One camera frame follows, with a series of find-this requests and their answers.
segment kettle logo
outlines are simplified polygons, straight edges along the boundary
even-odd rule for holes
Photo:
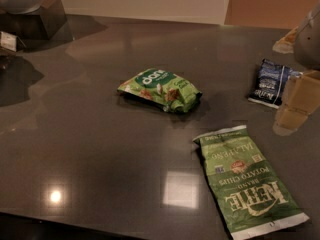
[[[265,214],[276,204],[288,203],[281,193],[277,181],[232,193],[230,196],[225,197],[225,201],[229,203],[233,212],[248,210],[252,216]]]
[[[154,68],[139,75],[136,82],[141,86],[156,88],[159,83],[164,85],[174,78],[176,78],[174,74]]]

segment snack bag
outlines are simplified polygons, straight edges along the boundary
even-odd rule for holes
[[[201,146],[205,171],[234,240],[303,223],[303,213],[247,133],[245,125],[209,132]]]
[[[202,93],[188,80],[164,70],[151,68],[124,82],[119,92],[131,93],[160,106],[165,112],[186,113]]]
[[[248,100],[278,109],[282,104],[282,93],[290,76],[301,73],[287,66],[263,59],[259,68],[255,89]]]

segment white wall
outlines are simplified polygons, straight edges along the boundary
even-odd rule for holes
[[[69,14],[223,24],[229,0],[62,0]]]

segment table surface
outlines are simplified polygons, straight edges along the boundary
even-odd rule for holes
[[[18,53],[1,87],[0,212],[144,239],[228,239],[192,139],[245,124],[311,217],[261,239],[320,239],[319,111],[281,137],[276,111],[247,100],[262,59],[302,70],[272,52],[286,32],[68,15],[47,45]],[[175,115],[117,94],[150,67],[191,81],[201,103]]]

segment label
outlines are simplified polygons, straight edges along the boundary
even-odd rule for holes
[[[142,75],[139,75],[136,78],[136,82],[147,88],[156,88],[159,86],[158,84],[165,85],[174,78],[176,78],[176,76],[173,73],[160,69],[150,69]]]
[[[17,36],[1,32],[0,46],[10,51],[17,51]]]

